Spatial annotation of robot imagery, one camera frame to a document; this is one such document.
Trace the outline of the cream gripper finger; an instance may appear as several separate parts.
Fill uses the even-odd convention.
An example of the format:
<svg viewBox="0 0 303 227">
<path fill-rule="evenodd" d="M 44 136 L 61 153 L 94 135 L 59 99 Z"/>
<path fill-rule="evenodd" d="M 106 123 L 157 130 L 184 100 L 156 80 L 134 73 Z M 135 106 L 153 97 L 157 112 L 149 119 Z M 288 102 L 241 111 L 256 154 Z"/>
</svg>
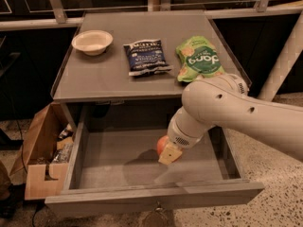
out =
<svg viewBox="0 0 303 227">
<path fill-rule="evenodd" d="M 168 142 L 163 150 L 163 152 L 159 155 L 158 162 L 164 165 L 170 165 L 171 163 L 178 160 L 182 155 L 182 150 Z"/>
</svg>

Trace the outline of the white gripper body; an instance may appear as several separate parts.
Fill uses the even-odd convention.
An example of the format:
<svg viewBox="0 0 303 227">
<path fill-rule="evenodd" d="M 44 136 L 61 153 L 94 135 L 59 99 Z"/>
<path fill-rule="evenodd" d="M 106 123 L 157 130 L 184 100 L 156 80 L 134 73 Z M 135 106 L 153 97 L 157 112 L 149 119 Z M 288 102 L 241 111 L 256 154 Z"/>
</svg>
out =
<svg viewBox="0 0 303 227">
<path fill-rule="evenodd" d="M 175 121 L 171 121 L 168 127 L 168 137 L 171 143 L 179 148 L 192 148 L 203 137 L 203 129 L 195 125 L 181 129 Z"/>
</svg>

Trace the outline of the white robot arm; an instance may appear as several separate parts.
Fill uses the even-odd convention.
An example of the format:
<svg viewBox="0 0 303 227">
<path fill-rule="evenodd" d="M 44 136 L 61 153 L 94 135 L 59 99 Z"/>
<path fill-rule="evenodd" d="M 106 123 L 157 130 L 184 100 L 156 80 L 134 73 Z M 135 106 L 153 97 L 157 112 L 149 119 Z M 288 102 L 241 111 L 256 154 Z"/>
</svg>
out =
<svg viewBox="0 0 303 227">
<path fill-rule="evenodd" d="M 296 160 L 303 160 L 303 109 L 247 95 L 235 74 L 199 76 L 182 93 L 182 107 L 159 139 L 159 162 L 169 165 L 218 126 L 244 133 Z"/>
</svg>

